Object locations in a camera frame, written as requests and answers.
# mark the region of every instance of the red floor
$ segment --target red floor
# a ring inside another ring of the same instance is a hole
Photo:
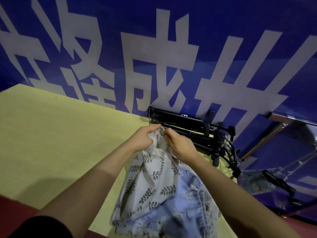
[[[34,216],[36,212],[37,209],[33,207],[0,196],[0,238],[8,237],[23,221]],[[291,218],[283,218],[283,220],[293,227],[303,238],[317,237],[317,226]],[[105,236],[88,231],[84,238],[105,238]]]
[[[37,209],[18,201],[0,196],[0,238],[8,237],[26,219],[32,217]],[[101,234],[88,231],[84,238],[105,238]]]

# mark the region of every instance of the yellow table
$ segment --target yellow table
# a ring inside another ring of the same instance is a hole
[[[41,209],[147,124],[144,117],[25,85],[3,91],[0,194]],[[129,165],[120,172],[90,230],[122,237],[114,234],[109,220]],[[222,160],[219,168],[226,171]],[[223,217],[218,226],[219,238],[236,237]]]

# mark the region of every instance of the left hand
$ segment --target left hand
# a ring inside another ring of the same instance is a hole
[[[150,124],[139,128],[130,138],[125,141],[125,145],[133,152],[138,152],[148,148],[153,144],[153,140],[148,134],[154,132],[161,127],[160,124]]]

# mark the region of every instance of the forearm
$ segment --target forearm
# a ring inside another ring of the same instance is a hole
[[[61,221],[74,238],[84,236],[132,153],[129,145],[123,143],[50,201],[37,216]]]
[[[287,223],[202,156],[189,164],[238,237],[300,237]]]

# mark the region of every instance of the hand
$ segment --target hand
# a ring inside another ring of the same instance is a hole
[[[154,132],[160,127],[160,124],[150,124],[148,126],[141,127],[125,141],[125,144],[133,153],[144,150],[153,144],[153,140],[149,138],[148,134]]]
[[[190,165],[192,160],[200,156],[189,138],[176,133],[171,128],[164,131],[164,138],[180,161]]]

